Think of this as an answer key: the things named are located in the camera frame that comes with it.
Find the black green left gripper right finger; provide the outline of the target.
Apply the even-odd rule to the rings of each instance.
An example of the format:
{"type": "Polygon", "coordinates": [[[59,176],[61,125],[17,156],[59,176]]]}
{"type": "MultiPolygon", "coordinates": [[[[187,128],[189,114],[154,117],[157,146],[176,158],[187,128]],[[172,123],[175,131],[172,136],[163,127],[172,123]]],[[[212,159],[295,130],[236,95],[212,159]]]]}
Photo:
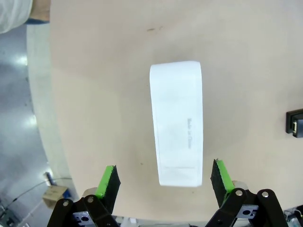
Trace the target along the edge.
{"type": "Polygon", "coordinates": [[[253,227],[286,227],[287,221],[271,189],[254,194],[248,189],[236,187],[224,165],[215,159],[211,182],[219,209],[206,224],[207,227],[232,227],[237,219],[247,219],[253,227]]]}

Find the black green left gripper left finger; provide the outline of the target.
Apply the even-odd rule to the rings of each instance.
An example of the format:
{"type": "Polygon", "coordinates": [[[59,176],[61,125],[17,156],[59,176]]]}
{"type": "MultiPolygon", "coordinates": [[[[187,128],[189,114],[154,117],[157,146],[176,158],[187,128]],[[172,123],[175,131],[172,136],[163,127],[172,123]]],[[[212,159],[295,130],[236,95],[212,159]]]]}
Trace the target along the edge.
{"type": "Polygon", "coordinates": [[[119,227],[112,216],[120,187],[116,166],[107,166],[96,191],[76,202],[62,198],[57,201],[48,227],[119,227]]]}

